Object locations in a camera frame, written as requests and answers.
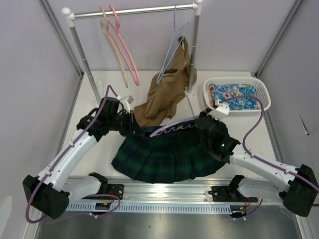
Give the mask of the purple hanger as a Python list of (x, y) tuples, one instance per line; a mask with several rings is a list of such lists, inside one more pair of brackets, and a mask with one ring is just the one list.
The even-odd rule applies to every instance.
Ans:
[(187, 126), (183, 127), (182, 124), (185, 123), (185, 122), (189, 122), (191, 120), (195, 120), (198, 117), (199, 116), (192, 116), (192, 117), (181, 119), (181, 120), (178, 120), (178, 121), (173, 122), (171, 124), (162, 126), (159, 129), (155, 130), (153, 133), (151, 133), (150, 137), (155, 137), (155, 136), (161, 135), (162, 133), (168, 133), (168, 132), (171, 132), (171, 131), (177, 131), (177, 130), (180, 130), (180, 129), (185, 129), (187, 127), (191, 127), (191, 125), (187, 125)]

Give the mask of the green plaid skirt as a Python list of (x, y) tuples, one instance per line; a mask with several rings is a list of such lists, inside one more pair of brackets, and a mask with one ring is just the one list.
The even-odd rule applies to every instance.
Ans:
[(199, 145), (190, 120), (181, 129), (151, 137), (158, 126), (142, 127), (143, 136), (128, 136), (111, 162), (113, 168), (133, 180), (174, 183), (216, 173), (225, 162), (215, 159)]

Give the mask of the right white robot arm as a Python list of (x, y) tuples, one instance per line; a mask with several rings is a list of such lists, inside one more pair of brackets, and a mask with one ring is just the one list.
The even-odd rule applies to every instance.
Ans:
[(237, 165), (262, 177), (252, 180), (236, 175), (227, 189), (231, 200), (256, 197), (280, 202), (301, 217), (307, 217), (316, 207), (319, 184), (310, 167), (287, 165), (249, 150), (228, 134), (223, 122), (213, 118), (211, 109), (200, 112), (194, 126), (200, 138), (199, 145), (214, 160)]

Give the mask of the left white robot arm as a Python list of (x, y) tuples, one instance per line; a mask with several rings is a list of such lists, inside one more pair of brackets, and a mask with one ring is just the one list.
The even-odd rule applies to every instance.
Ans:
[(130, 104), (133, 97), (102, 99), (97, 108), (82, 117), (68, 144), (35, 177), (28, 175), (22, 182), (27, 207), (34, 207), (46, 216), (56, 219), (67, 206), (79, 199), (103, 199), (108, 194), (108, 180), (98, 173), (90, 173), (78, 183), (66, 186), (71, 172), (102, 137), (110, 131), (122, 136), (141, 135)]

